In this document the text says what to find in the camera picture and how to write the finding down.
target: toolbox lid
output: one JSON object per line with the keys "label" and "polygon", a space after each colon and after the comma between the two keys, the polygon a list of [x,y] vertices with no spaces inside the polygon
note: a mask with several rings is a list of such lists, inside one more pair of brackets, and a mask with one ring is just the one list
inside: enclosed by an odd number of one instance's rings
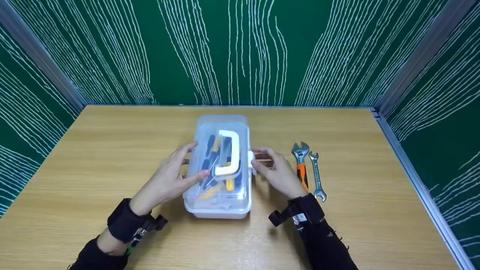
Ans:
{"label": "toolbox lid", "polygon": [[246,117],[202,115],[194,139],[198,146],[191,153],[187,176],[201,170],[209,170],[210,176],[183,194],[185,208],[192,213],[250,211],[253,154]]}

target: green wall panel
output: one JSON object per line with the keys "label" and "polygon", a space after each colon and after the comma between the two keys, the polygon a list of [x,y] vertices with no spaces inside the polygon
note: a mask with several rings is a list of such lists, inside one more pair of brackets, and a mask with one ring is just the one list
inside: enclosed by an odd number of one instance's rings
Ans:
{"label": "green wall panel", "polygon": [[480,6],[386,116],[461,245],[480,269]]}
{"label": "green wall panel", "polygon": [[8,0],[90,104],[372,106],[446,0]]}
{"label": "green wall panel", "polygon": [[0,25],[0,217],[77,115]]}

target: open-end wrench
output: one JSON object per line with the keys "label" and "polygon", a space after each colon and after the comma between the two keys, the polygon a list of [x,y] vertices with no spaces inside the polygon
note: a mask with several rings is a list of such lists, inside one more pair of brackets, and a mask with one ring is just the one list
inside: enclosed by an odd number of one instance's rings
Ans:
{"label": "open-end wrench", "polygon": [[308,190],[308,180],[307,180],[307,168],[305,167],[305,156],[310,151],[308,145],[304,142],[300,143],[301,147],[297,143],[293,145],[292,154],[297,159],[297,176],[307,192]]}
{"label": "open-end wrench", "polygon": [[317,198],[317,196],[321,196],[322,202],[325,202],[327,200],[327,194],[322,189],[322,182],[320,181],[320,173],[318,172],[318,153],[314,155],[312,152],[310,152],[308,156],[312,160],[313,174],[315,174],[315,191],[313,195],[315,196],[315,198]]}

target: silver wrench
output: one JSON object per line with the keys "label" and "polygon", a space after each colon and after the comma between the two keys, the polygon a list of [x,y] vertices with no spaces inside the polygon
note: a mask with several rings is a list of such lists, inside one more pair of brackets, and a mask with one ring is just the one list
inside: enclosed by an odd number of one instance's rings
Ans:
{"label": "silver wrench", "polygon": [[308,156],[312,160],[313,174],[315,174],[315,191],[313,195],[315,198],[317,198],[317,196],[321,196],[322,202],[325,202],[327,200],[327,194],[322,189],[322,182],[320,182],[320,173],[318,172],[318,153],[313,155],[313,153],[310,151]]}

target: wooden tabletop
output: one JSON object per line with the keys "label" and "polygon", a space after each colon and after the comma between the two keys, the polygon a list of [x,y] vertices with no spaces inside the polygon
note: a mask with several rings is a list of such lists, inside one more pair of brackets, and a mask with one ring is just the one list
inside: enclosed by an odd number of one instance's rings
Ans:
{"label": "wooden tabletop", "polygon": [[[456,269],[368,109],[130,106],[81,113],[0,220],[1,268],[66,269],[209,113],[245,115],[252,146],[270,146],[292,165],[294,142],[320,154],[321,205],[360,269]],[[309,161],[307,170],[313,191]],[[275,228],[267,218],[285,199],[260,178],[252,199],[239,221],[197,219],[181,198],[162,205],[170,223],[144,238],[127,269],[306,269],[293,224]]]}

